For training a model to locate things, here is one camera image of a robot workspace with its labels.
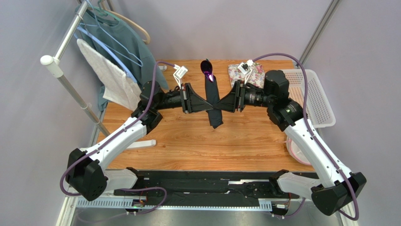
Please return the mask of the black paper napkin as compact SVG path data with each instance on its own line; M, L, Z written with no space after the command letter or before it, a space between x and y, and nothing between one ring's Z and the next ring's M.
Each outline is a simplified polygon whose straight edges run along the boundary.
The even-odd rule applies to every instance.
M217 79L214 75L212 75L212 79L213 81L210 81L208 78L205 79L205 92L207 101L211 105L214 105L217 102L219 102L220 97L219 97ZM220 109L213 108L212 110L207 110L207 113L210 126L212 126L213 129L216 129L223 124L223 116L222 116L222 111Z

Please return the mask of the purple spoon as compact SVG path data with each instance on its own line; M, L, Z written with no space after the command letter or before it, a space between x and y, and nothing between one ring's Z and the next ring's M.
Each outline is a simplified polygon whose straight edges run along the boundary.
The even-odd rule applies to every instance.
M201 71L204 74L205 78L209 82L214 82L215 78L213 75L213 66L212 66L212 63L208 59L203 60L200 63L200 68L201 68Z

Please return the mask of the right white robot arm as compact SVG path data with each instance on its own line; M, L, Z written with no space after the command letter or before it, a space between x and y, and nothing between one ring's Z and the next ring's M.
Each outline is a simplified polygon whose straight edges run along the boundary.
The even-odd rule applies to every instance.
M289 81L283 71L266 72L262 88L236 81L214 107L233 113L247 105L267 108L271 122L300 148L318 176L313 179L280 170L269 178L274 194L292 193L309 199L327 216L356 200L367 182L365 176L353 173L316 134L302 106L289 98Z

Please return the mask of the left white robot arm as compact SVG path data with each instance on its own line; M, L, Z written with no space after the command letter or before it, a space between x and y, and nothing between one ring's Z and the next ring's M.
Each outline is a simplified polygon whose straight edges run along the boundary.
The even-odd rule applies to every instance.
M147 82L143 85L137 109L122 126L86 150L76 148L71 151L61 183L66 182L75 192L63 192L93 201L105 191L132 189L138 180L138 173L133 168L108 169L108 166L131 144L158 126L163 118L160 109L180 107L184 113L213 108L212 104L194 92L189 83L165 93L158 82Z

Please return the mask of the floral tray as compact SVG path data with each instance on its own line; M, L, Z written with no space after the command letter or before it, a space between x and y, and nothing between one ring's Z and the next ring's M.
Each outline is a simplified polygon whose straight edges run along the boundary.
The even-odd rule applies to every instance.
M246 76L240 72L238 69L239 64L228 65L228 76L231 88L233 87L235 81L242 80L245 81ZM254 63L251 66L252 72L248 77L247 84L252 84L259 88L262 88L265 80L265 71L261 64Z

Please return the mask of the blue hanger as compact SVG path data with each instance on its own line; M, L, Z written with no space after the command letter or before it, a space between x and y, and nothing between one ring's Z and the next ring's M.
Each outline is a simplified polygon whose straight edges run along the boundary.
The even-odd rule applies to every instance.
M129 60L130 62L136 64L139 67L143 67L143 61L137 57L135 54L133 54L132 52L130 52L124 45L122 45L120 42L118 42L114 37L112 37L106 30L104 30L101 26L100 23L97 21L97 18L95 18L97 24L96 25L92 25L92 24L87 24L84 22L84 19L82 16L79 16L78 10L76 10L75 15L77 15L80 19L81 22L79 22L79 25L77 27L77 29L85 34L86 36L88 36L89 38L91 38L91 40L94 43L97 43L104 51L106 51L116 62L117 64L123 69L123 71L125 72L125 74L134 82L134 83L138 83L136 77L133 75L133 73L127 68L127 66L116 56L116 54L122 56L123 58ZM123 47L123 49L125 51L127 51L127 54L134 57L135 60L131 59L130 57L126 56L125 54L111 48L109 45L105 44L104 42L102 42L101 40L99 40L97 37L95 37L93 34L91 34L87 27L88 26L94 26L94 27L98 27L101 28L101 30L107 35L109 36L112 40L116 41L118 45L120 45L121 47Z

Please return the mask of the white towel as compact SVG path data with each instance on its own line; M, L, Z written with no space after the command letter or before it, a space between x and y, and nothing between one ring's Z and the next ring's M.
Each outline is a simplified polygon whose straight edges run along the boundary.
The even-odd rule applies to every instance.
M78 39L77 44L86 61L105 86L103 98L129 110L135 110L141 94L138 84L84 40Z

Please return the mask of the wooden hanger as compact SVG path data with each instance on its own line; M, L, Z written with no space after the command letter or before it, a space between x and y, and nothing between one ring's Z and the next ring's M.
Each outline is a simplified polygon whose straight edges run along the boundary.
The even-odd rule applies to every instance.
M98 1L98 5L99 7L105 11L105 13L109 16L111 16L112 18L114 18L117 21L124 21L126 22L128 25L130 25L133 28L136 28L138 31L140 31L145 39L143 39L143 42L148 45L151 42L151 37L149 35L149 33L140 25L138 25L137 23L135 23L134 21L130 20L129 18L117 13L114 11L114 6L111 0L99 0Z

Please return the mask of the pink rimmed mesh cover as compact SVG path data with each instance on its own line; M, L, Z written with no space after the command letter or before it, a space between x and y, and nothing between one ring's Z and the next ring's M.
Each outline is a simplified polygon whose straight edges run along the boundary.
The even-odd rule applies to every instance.
M306 156L303 154L301 149L296 145L296 143L290 138L286 138L286 148L288 153L299 163L303 165L311 166Z

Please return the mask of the white plastic basket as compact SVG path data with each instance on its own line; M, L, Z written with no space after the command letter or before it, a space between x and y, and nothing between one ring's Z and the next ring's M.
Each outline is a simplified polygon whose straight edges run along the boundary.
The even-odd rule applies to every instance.
M289 81L289 97L301 106L305 99L305 81L301 69L283 69L286 79ZM320 83L317 74L306 69L307 99L306 113L315 128L332 127L336 123L329 100Z

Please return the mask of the teal shirt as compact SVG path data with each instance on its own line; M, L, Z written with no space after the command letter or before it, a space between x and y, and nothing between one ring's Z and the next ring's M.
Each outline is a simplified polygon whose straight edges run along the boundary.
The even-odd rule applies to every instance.
M142 86L148 82L152 81L152 76L156 76L156 81L163 89L168 89L168 83L160 69L154 69L155 59L148 49L147 45L143 42L142 38L124 21L116 21L111 19L101 18L98 15L95 15L94 12L87 10L83 19L87 24L96 25L97 22L100 23L100 26L106 30L112 37L114 37L118 42L124 45L130 52L135 54L143 61L143 67L139 67L136 64L130 62L129 60L123 58L122 56L116 54L116 56L127 66L127 68L133 73L138 81L138 86L140 90ZM127 54L127 51L123 49L120 45L117 44L116 41L112 40L109 36L107 36L101 28L88 26L88 31L97 37L99 40L109 45L111 48L125 54L131 59L135 60L133 56ZM89 44L93 49L95 49L98 53L103 55L105 58L110 60L112 63L117 65L120 69L122 69L117 62L106 52L104 51L97 43L94 43L91 38L81 33L81 37L79 39L84 40L87 44Z

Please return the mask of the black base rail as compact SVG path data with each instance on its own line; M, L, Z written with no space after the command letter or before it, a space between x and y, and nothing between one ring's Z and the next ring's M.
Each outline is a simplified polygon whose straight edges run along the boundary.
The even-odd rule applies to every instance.
M273 172L239 171L157 171L143 170L135 189L151 188L144 192L115 190L116 196L140 196L146 205L156 205L164 197L162 187L167 191L163 206L194 207L256 207L260 198L286 202L296 200L296 194L278 194L274 191L269 177Z

